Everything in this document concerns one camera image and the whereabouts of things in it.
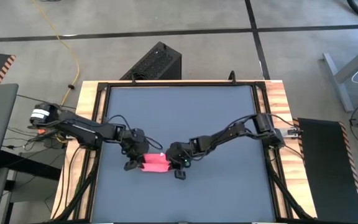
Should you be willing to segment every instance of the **yellow cable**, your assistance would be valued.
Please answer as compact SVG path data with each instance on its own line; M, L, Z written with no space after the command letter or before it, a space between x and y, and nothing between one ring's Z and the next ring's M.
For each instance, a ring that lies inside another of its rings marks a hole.
M31 1L36 6L36 8L41 12L41 14L44 16L44 18L48 22L50 28L54 31L56 38L60 41L60 43L62 43L70 51L71 56L73 56L73 59L74 59L74 61L76 63L76 66L77 66L77 74L75 75L75 78L74 78L73 82L71 83L72 85L74 85L77 82L78 77L80 76L80 65L78 64L77 56L74 54L73 50L66 43L64 43L62 40L60 40L59 33L56 31L55 26L52 24L52 22L50 22L50 19L48 18L48 16L44 13L44 10L41 9L41 7L36 3L35 0L31 0ZM67 90L67 92L66 92L65 96L63 97L62 102L60 103L60 105L65 104L67 96L68 96L70 90L71 90L71 88L69 88Z
M57 140L58 142L60 142L60 143L62 143L62 144L67 143L67 140L61 140L61 139L59 138L59 136L57 136L57 134L55 134L55 138L56 138L56 140Z

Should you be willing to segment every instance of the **desk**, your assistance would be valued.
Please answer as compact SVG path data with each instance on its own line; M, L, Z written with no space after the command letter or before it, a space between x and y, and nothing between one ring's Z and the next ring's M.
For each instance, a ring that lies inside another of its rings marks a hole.
M105 91L102 90L100 92L99 103L95 104L96 94L98 92L98 84L101 83L130 83L131 81L85 81L82 84L80 97L78 100L76 114L83 116L88 119L92 119L94 107L98 109L98 112L95 114L95 118L97 122L101 122L102 119L102 110L104 108L103 103L105 99ZM149 83L163 83L167 81L163 80L150 80L150 81L138 81L140 82L149 82ZM189 83L189 82L198 82L200 84L209 82L231 82L230 80L175 80L169 82L181 82L181 83ZM285 90L282 81L264 81L267 91L267 98L270 105L271 112L273 114L277 114L281 116L283 119L292 122L292 116L290 114L290 109L288 106L287 97L285 95ZM259 103L263 102L263 98L261 94L258 94ZM287 128L288 125L285 124L283 121L280 121L278 118L273 118L273 122L276 128ZM297 151L300 151L298 141L294 139L286 139L286 144ZM70 161L73 160L71 165L71 174L70 174L70 185L67 185L68 182L68 169L65 169L65 185L62 185L62 178L63 175L60 176L60 181L57 189L57 194L55 197L55 203L53 205L52 215L55 213L56 209L58 208L57 215L60 214L64 209L64 202L67 198L67 202L69 202L72 197L74 196L75 189L77 182L81 175L81 170L84 163L85 158L85 150L80 150L77 152L76 156L73 158L73 154L78 147L78 143L76 141L72 141L68 144L67 147L67 156L65 160L65 167L70 165ZM292 152L282 149L280 151L280 156L282 158L282 167L283 173L285 175L285 181L287 183L287 188L297 200L297 202L305 209L307 213L311 216L315 217L316 212L314 209L313 199L311 197L310 188L305 172L305 168L303 166L302 160ZM58 206L60 201L60 196L63 188L63 199L62 204ZM83 199L81 201L81 206L79 209L79 218L85 217L86 207L88 203L88 196L89 196L89 189L84 193ZM281 192L277 189L277 196L278 196L278 206L280 208L280 214L282 217L286 217L286 209L284 200L282 197Z
M331 83L333 84L335 91L338 93L345 111L353 111L354 107L349 94L347 93L345 81L358 71L358 55L340 70L337 69L334 60L328 53L324 53L323 57L326 65L329 68L329 77L331 78Z

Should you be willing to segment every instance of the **wooden frame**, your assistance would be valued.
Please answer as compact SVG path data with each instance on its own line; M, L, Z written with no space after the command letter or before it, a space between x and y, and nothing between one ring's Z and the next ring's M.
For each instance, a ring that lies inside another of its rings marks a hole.
M99 96L99 102L96 102L96 94L98 91L99 83L115 83L115 84L123 84L123 85L129 85L132 81L85 81L83 82L80 97L77 104L76 114L83 116L88 119L92 119L94 115L94 119L97 122L101 122L102 120L102 111L104 107L104 99L106 97L106 90L101 90L100 96ZM204 83L230 83L231 80L144 80L144 81L137 81L137 83L200 83L200 85ZM283 87L282 81L261 81L261 80L242 80L239 82L263 82L266 87L267 92L267 99L268 103L270 105L271 112L273 114L277 114L280 117L284 118L286 121L292 122L292 116L290 114L290 109L288 106L287 97L285 95L285 90ZM262 94L258 94L259 97L259 103L261 110L264 111L266 108L263 104L264 99L262 98ZM93 114L94 107L97 107L97 114ZM284 123L283 121L280 121L278 118L273 118L273 122L276 128L287 128L289 125ZM285 140L286 144L292 148L294 148L297 151L300 151L299 145L297 143L297 140ZM66 200L66 191L68 188L68 194L67 194L67 203L70 202L70 200L73 198L76 185L80 179L81 170L83 168L84 164L84 158L85 158L85 150L80 150L76 154L76 156L73 158L74 151L78 147L78 143L76 141L72 141L69 143L67 147L67 156L65 160L65 167L66 169L62 172L65 172L65 185L62 185L62 175L60 178L60 182L57 189L57 194L55 198L55 203L53 205L52 214L55 213L62 188L63 188L63 200L62 204L59 206L57 215L60 214L64 207L65 207L65 200ZM291 192L291 194L294 196L296 201L304 208L304 210L309 213L311 216L316 216L316 212L314 209L313 199L311 198L311 192L308 185L308 180L305 172L305 168L303 166L302 160L294 153L282 149L280 150L280 158L282 160L282 167L283 167L283 173L285 176L285 182L287 183L287 188ZM70 175L70 186L67 186L67 177L68 177L68 166L70 164L70 161L74 159L72 168L71 168L71 175ZM91 169L91 165L93 163L93 160L90 159L88 161L88 172ZM281 191L278 189L276 190L277 197L278 197L278 206L280 211L280 216L283 218L287 217L287 210L285 206L285 202L283 199L283 196L281 194ZM81 206L77 210L78 218L85 218L85 211L87 209L88 205L88 196L89 196L89 188L83 195L83 199L81 201Z

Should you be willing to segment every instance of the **orange striped tape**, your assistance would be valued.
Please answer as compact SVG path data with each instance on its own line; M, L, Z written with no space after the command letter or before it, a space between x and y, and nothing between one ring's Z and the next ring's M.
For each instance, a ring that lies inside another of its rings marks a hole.
M353 160L352 150L351 150L351 147L349 145L349 141L347 140L347 134L346 134L345 125L342 122L339 122L339 124L341 125L342 135L343 135L343 139L344 139L344 143L345 143L346 151L347 151L347 156L349 158L349 163L351 165L353 178L354 178L354 185L356 186L357 196L358 196L358 176L357 176L356 166L355 166L354 160Z
M2 66L1 71L0 71L0 84L2 82L2 80L4 79L7 71L10 69L10 67L13 64L13 61L15 61L16 56L15 55L11 55L9 56L9 58L7 58L4 66Z

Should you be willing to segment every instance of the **floor tile line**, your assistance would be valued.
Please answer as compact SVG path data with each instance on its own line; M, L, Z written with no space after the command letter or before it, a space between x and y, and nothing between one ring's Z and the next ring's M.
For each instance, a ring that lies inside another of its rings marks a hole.
M196 29L196 30L166 30L150 32L122 32L122 33L103 33L103 34L74 34L61 35L62 40L80 39L103 39L117 37L153 37L162 35L194 35L194 34L242 34L250 32L298 32L314 30L347 30L358 29L358 25L341 26L306 26L306 27L271 27L271 28L222 28L222 29ZM40 41L56 40L54 35L28 36L28 37L0 37L0 42L20 42L20 41Z
M258 28L256 26L256 20L255 20L255 16L254 16L254 11L252 10L251 1L250 0L244 0L244 1L246 3L246 7L247 7L249 22L251 24L252 35L254 36L255 47L256 47L259 63L260 63L260 68L262 70L262 75L263 75L264 79L269 80L270 79L269 70L267 68L264 50L262 47L262 43L260 41Z

